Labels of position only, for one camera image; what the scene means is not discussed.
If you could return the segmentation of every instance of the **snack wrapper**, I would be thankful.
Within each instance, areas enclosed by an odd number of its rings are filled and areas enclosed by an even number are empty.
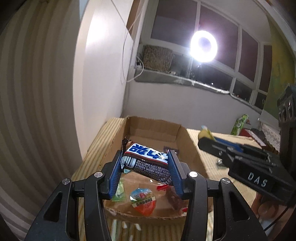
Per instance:
[[[175,188],[173,186],[164,184],[164,185],[157,186],[156,189],[157,191],[165,191],[165,197],[175,211],[180,212],[181,215],[182,213],[187,212],[187,211],[184,211],[183,209],[188,207],[188,201],[182,200],[176,194]]]
[[[130,199],[133,208],[144,216],[150,216],[156,206],[155,195],[149,188],[137,188],[131,192]]]
[[[247,114],[244,114],[241,117],[237,118],[230,134],[234,136],[238,136],[241,130],[243,129],[244,124],[246,123],[248,118],[249,116]]]
[[[126,195],[124,193],[123,180],[119,180],[118,187],[115,195],[112,197],[113,202],[124,202],[126,200]]]
[[[133,141],[123,140],[124,154],[121,159],[121,169],[129,169],[156,181],[172,185],[168,170],[168,156],[152,148]]]

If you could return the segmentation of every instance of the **green poster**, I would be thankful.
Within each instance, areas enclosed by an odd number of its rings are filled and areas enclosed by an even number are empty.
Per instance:
[[[288,83],[294,83],[294,59],[287,44],[273,23],[269,21],[272,41],[272,69],[269,89],[263,110],[278,119],[277,100]]]

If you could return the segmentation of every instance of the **chocolate bar wrapper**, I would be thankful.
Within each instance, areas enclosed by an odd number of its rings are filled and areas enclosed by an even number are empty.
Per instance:
[[[156,181],[172,185],[168,170],[168,156],[166,153],[140,145],[133,141],[123,140],[121,169],[129,169]]]
[[[176,194],[175,188],[173,186],[167,186],[165,196],[174,210],[179,211],[183,207],[186,207],[186,202]]]

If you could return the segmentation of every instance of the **orange candy package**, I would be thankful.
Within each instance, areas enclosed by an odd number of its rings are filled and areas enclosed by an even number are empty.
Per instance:
[[[137,188],[132,191],[130,200],[132,206],[144,216],[150,216],[156,206],[155,195],[148,188]]]

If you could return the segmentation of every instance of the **metal screw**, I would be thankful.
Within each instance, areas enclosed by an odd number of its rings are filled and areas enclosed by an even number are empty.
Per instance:
[[[289,112],[289,118],[291,120],[293,117],[293,107],[292,107],[291,101],[289,101],[288,103],[288,112]]]
[[[281,121],[281,109],[279,108],[279,121]]]
[[[69,179],[69,178],[65,178],[65,179],[62,181],[62,183],[63,183],[64,185],[67,185],[69,182],[70,182],[70,179]]]
[[[94,176],[96,177],[96,178],[99,178],[99,177],[101,177],[103,175],[103,173],[101,173],[101,172],[96,172],[95,174],[94,174]]]
[[[198,175],[197,172],[194,172],[194,171],[189,172],[190,177],[197,177],[197,175]]]
[[[286,107],[286,104],[283,105],[282,116],[283,116],[283,121],[285,123],[286,120],[287,120],[287,107]]]
[[[229,184],[230,183],[230,180],[228,178],[222,178],[222,182],[224,184]]]

